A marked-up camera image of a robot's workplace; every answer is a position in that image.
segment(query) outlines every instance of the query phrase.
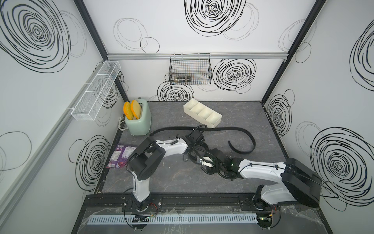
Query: metal track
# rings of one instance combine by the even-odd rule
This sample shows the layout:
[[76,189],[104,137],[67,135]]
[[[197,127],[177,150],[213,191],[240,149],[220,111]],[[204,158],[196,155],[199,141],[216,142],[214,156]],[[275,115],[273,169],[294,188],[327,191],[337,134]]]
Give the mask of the metal track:
[[[128,53],[128,54],[108,54],[108,60],[154,60],[154,59],[170,59],[170,55],[182,54],[183,59],[199,59],[199,53]],[[258,58],[280,58],[287,59],[287,52],[249,52],[249,53],[210,53],[210,59],[258,59]]]
[[[126,216],[132,225],[141,224],[248,224],[258,223],[257,215],[253,213],[238,214],[173,214],[157,215],[147,219],[147,222],[134,222],[134,215]],[[124,215],[92,215],[88,225],[126,224]]]

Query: black circle drawing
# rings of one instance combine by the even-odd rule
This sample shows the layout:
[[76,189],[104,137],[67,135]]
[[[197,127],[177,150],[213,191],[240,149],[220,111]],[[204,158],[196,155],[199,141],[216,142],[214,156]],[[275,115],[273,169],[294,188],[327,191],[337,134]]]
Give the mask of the black circle drawing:
[[[128,85],[124,82],[125,78],[121,71],[119,71],[116,79],[120,80],[122,85],[125,87],[125,91],[129,89]],[[103,79],[101,83],[98,85],[99,90],[101,90],[104,87],[102,93],[108,93],[106,97],[104,97],[101,93],[100,94],[94,93],[95,98],[98,98],[98,100],[102,103],[102,106],[106,109],[110,109],[113,106],[115,106],[118,101],[118,98],[122,98],[117,89],[116,84],[115,83],[113,83],[112,85],[110,84],[111,82],[108,81],[106,83],[106,79]]]
[[313,139],[320,134],[321,136],[321,129],[312,122],[304,121],[300,123],[295,130],[295,139],[297,146],[299,149],[307,156],[315,157],[316,155],[311,150]]
[[157,95],[153,95],[152,97],[148,98],[148,101],[158,101],[159,97]]
[[287,106],[287,107],[291,107],[294,105],[295,103],[295,93],[292,89],[287,89],[286,91],[284,91],[284,94],[283,94],[284,97],[286,97],[286,102],[284,101],[284,104]]
[[217,89],[219,89],[219,87],[217,87],[216,85],[213,84],[210,84],[210,85],[202,85],[202,84],[197,84],[197,87],[199,89],[201,89],[202,91],[205,91],[205,92],[213,92],[213,91],[216,91]]
[[[118,44],[131,51],[141,50],[141,39],[148,37],[147,31],[142,22],[132,18],[123,18],[117,20],[113,26],[113,34]],[[144,47],[146,47],[147,44],[148,40],[144,42]]]
[[357,39],[349,57],[349,69],[356,83],[374,91],[374,20]]
[[[354,131],[331,127],[314,138],[310,161],[325,185],[336,193],[330,192],[331,198],[352,206],[367,206],[374,202],[373,152],[374,147]],[[341,204],[336,207],[332,199],[327,202],[332,208],[343,211]]]
[[86,53],[87,49],[87,36],[85,27],[81,22],[70,12],[61,10],[60,14],[64,19],[70,35],[70,52],[73,57],[80,57]]
[[165,81],[157,89],[159,101],[189,101],[194,95],[192,87],[182,83],[171,85]]
[[65,67],[70,36],[53,1],[2,1],[0,12],[1,49],[35,72],[53,73]]
[[275,129],[280,137],[288,133],[292,124],[292,112],[288,99],[277,94],[271,100],[267,107],[267,111],[273,121]]
[[189,26],[203,36],[231,29],[243,14],[246,0],[184,0]]
[[308,42],[301,43],[300,46],[303,46],[303,49],[297,50],[295,54],[295,61],[297,63],[303,63],[308,60],[310,54],[312,53],[312,46]]
[[99,127],[105,127],[110,122],[111,116],[112,111],[110,109],[102,108],[97,114],[95,122]]
[[[71,152],[74,144],[81,144],[84,146],[78,150],[79,152]],[[76,181],[82,190],[95,190],[109,150],[110,143],[101,135],[96,135],[87,142],[78,139],[70,146],[68,159],[75,164]]]
[[[125,82],[125,77],[124,77],[122,71],[119,71],[119,73],[117,75],[117,79],[119,79],[120,83],[122,84],[124,91],[127,92],[129,90],[129,85]],[[116,91],[117,96],[119,98],[122,98],[121,94],[119,93],[119,90],[118,90],[117,86],[113,85],[113,88]]]
[[28,135],[21,131],[7,132],[0,135],[0,182],[3,172],[24,165],[30,157],[32,143]]
[[144,37],[140,40],[140,48],[144,53],[157,53],[160,50],[160,43],[153,37]]
[[113,26],[113,35],[120,46],[131,51],[157,53],[160,50],[160,43],[148,36],[143,23],[137,19],[117,20]]
[[118,101],[118,95],[116,92],[116,84],[112,83],[110,80],[107,82],[109,77],[102,79],[101,83],[98,85],[98,90],[103,90],[101,93],[94,93],[95,98],[97,98],[102,107],[110,109],[116,105]]
[[[289,51],[289,49],[291,48],[291,45],[293,44],[297,34],[300,31],[300,28],[303,26],[304,21],[305,21],[305,19],[298,20],[298,21],[294,22],[293,24],[291,24],[290,26],[288,26],[283,31],[282,35],[280,36],[280,38],[278,40],[278,47],[282,51],[284,51],[284,52]],[[303,42],[310,43],[310,41],[312,40],[312,38],[314,36],[314,33],[315,33],[316,29],[317,29],[317,21],[314,21],[314,23],[310,27],[308,33],[305,35],[305,37],[304,37],[301,45],[297,49],[297,51],[302,51],[307,47],[307,44],[303,44]]]
[[256,75],[256,63],[253,59],[222,59],[214,67],[214,84],[228,91],[248,92],[250,83]]
[[230,29],[223,32],[223,35],[230,40],[242,40],[257,28],[259,14],[257,8],[251,3],[242,3],[244,5],[243,15]]

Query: white wire basket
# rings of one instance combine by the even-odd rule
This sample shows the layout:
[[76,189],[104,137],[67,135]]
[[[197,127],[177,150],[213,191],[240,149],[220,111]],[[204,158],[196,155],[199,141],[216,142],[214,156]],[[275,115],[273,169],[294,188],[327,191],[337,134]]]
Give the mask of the white wire basket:
[[95,120],[120,69],[118,61],[104,62],[71,112],[76,120]]

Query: gray countertop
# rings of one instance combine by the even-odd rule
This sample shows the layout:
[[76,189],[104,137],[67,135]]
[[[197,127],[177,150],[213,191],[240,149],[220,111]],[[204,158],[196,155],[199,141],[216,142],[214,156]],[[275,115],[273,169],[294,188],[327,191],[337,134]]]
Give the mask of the gray countertop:
[[[285,157],[259,102],[202,102],[222,114],[217,127],[241,127],[252,133],[256,149],[248,155],[232,151],[228,140],[239,150],[249,150],[252,143],[248,136],[238,131],[205,132],[209,149],[218,148],[229,157],[240,157],[252,161],[281,162]],[[148,102],[151,113],[151,131],[171,126],[198,126],[199,122],[183,112],[182,102]],[[177,134],[189,131],[170,130],[157,133],[157,140],[174,139]],[[147,136],[132,136],[128,130],[122,133],[120,144],[139,145]],[[164,158],[150,178],[150,192],[255,192],[259,185],[272,185],[262,179],[224,179],[218,174],[205,174],[199,165],[184,162],[183,155]],[[132,176],[125,168],[110,169],[102,192],[123,192],[132,187]]]

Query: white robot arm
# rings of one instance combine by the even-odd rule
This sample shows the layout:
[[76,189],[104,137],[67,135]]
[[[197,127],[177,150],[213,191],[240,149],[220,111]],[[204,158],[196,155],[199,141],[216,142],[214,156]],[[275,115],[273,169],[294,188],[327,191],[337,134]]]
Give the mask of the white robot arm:
[[202,134],[192,131],[187,136],[174,140],[154,140],[148,137],[129,157],[129,167],[134,176],[133,196],[141,203],[149,197],[149,179],[162,158],[175,154],[188,154],[198,150],[204,153],[192,158],[214,174],[226,179],[259,178],[276,182],[275,185],[260,185],[253,198],[260,209],[283,201],[299,201],[310,207],[319,206],[321,178],[299,161],[289,158],[286,162],[255,162],[242,158],[230,159],[220,150],[205,151],[196,148]]

